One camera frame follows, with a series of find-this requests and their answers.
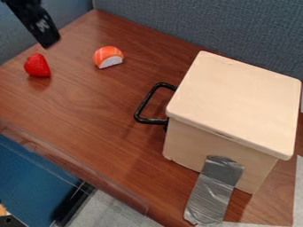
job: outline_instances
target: box lid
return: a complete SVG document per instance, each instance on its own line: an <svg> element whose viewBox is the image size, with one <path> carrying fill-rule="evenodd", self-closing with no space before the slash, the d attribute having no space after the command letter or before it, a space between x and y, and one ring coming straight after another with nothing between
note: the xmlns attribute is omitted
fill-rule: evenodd
<svg viewBox="0 0 303 227"><path fill-rule="evenodd" d="M201 51L167 116L253 149L293 155L301 81Z"/></svg>

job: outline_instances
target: floor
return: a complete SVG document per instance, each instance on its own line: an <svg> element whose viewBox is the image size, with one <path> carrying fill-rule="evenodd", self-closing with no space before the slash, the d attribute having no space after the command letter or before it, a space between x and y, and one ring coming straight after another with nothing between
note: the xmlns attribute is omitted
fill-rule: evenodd
<svg viewBox="0 0 303 227"><path fill-rule="evenodd" d="M96 191L78 210L67 227L161 227L152 219L114 199Z"/></svg>

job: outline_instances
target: wooden box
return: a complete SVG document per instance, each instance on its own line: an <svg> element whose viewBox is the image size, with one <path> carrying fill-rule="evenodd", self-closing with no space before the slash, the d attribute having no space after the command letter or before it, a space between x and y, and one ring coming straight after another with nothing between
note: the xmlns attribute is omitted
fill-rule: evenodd
<svg viewBox="0 0 303 227"><path fill-rule="evenodd" d="M301 82L201 51L167 106L163 155L201 171L207 155L245 166L237 188L255 193L293 155Z"/></svg>

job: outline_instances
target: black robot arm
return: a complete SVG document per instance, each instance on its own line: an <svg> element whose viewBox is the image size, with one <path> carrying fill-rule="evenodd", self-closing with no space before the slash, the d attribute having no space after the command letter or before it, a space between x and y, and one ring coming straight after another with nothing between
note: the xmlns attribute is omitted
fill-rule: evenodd
<svg viewBox="0 0 303 227"><path fill-rule="evenodd" d="M60 39L60 34L41 0L2 0L6 3L27 30L41 44L49 48Z"/></svg>

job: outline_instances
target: wood grain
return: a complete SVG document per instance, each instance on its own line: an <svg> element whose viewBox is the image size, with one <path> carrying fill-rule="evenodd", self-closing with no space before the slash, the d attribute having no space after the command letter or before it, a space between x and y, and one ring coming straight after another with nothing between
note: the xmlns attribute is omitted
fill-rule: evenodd
<svg viewBox="0 0 303 227"><path fill-rule="evenodd" d="M171 117L163 155L198 173L201 172L208 155L229 157L245 167L236 188L248 193L256 193L259 190L278 160L275 156L197 129Z"/></svg>
<svg viewBox="0 0 303 227"><path fill-rule="evenodd" d="M201 51L169 102L167 116L289 160L300 94L298 79Z"/></svg>
<svg viewBox="0 0 303 227"><path fill-rule="evenodd" d="M190 226L183 210L198 173L166 160L163 128L139 124L133 114L156 82L178 85L201 48L96 10L61 34L61 42L49 50L35 45L1 66L0 115L145 199L154 220ZM91 56L105 45L121 49L124 63L94 67ZM23 71L34 52L46 56L50 80L28 78ZM144 114L163 115L170 98L160 93ZM302 126L301 115L300 154ZM98 181L63 157L45 156L84 180ZM252 197L235 190L225 220L290 225L295 159L279 161Z"/></svg>

